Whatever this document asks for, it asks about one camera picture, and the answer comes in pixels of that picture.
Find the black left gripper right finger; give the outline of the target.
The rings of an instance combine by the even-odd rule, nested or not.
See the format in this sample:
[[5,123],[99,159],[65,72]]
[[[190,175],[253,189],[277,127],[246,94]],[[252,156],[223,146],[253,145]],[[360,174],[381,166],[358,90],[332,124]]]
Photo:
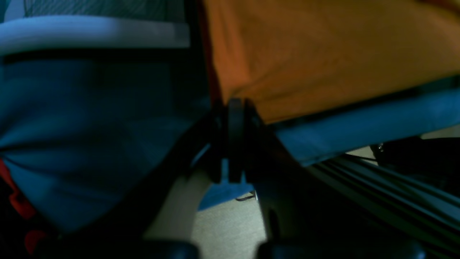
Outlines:
[[267,241],[258,259],[424,259],[413,238],[370,223],[292,157],[246,99],[228,102],[229,182],[253,185]]

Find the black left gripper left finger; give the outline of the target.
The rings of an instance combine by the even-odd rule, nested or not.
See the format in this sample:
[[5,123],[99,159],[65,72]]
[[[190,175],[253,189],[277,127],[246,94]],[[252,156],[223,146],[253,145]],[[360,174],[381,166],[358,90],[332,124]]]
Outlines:
[[41,243],[38,259],[198,259],[193,218],[209,184],[222,179],[229,106],[216,103],[106,215]]

